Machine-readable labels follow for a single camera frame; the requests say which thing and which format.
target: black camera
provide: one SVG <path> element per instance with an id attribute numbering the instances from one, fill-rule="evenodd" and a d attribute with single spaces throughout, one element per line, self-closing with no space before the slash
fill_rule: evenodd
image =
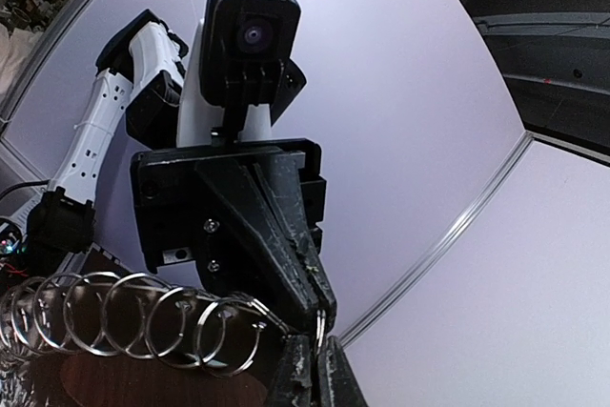
<path id="1" fill-rule="evenodd" d="M 295 0 L 209 0 L 203 30 L 201 93 L 223 107 L 222 131 L 236 139 L 251 105 L 276 119 L 306 84 L 290 55 L 300 19 Z"/>

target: white panel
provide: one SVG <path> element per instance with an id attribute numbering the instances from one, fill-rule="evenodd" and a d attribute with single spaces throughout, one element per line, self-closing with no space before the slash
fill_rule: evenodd
<path id="1" fill-rule="evenodd" d="M 534 144 L 349 348 L 371 406 L 607 406 L 610 169 Z"/>
<path id="2" fill-rule="evenodd" d="M 51 173 L 84 110 L 104 42 L 146 7 L 190 39 L 204 1 L 193 0 L 193 8 L 192 0 L 95 0 L 37 78 L 10 141 Z M 339 298 L 340 332 L 481 192 L 523 127 L 458 0 L 298 2 L 294 59 L 309 84 L 275 134 L 307 136 L 324 149 L 323 257 Z M 43 148 L 45 135 L 53 151 Z M 124 137 L 116 142 L 115 151 L 136 150 Z M 128 154 L 107 161 L 115 188 L 101 204 L 98 233 L 102 245 L 138 267 L 128 164 Z M 103 186 L 106 198 L 112 187 Z"/>

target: camera lens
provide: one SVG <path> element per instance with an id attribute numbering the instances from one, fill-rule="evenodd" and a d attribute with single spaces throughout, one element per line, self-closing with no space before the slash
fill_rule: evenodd
<path id="1" fill-rule="evenodd" d="M 237 33 L 237 46 L 248 54 L 263 52 L 274 41 L 274 28 L 269 21 L 255 18 L 246 21 Z"/>

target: dark ceiling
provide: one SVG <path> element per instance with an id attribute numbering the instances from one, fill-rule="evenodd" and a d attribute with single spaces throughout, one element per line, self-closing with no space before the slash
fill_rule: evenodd
<path id="1" fill-rule="evenodd" d="M 610 0 L 460 0 L 528 127 L 610 153 Z"/>

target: metal bolt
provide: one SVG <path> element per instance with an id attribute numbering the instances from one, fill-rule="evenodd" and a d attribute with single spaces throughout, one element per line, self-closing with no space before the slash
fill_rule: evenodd
<path id="1" fill-rule="evenodd" d="M 215 219 L 208 219 L 203 223 L 203 230 L 208 234 L 214 234 L 218 229 L 220 229 L 220 223 Z"/>
<path id="2" fill-rule="evenodd" d="M 220 264 L 218 263 L 218 261 L 212 260 L 208 263 L 208 270 L 211 273 L 216 273 L 220 270 Z"/>

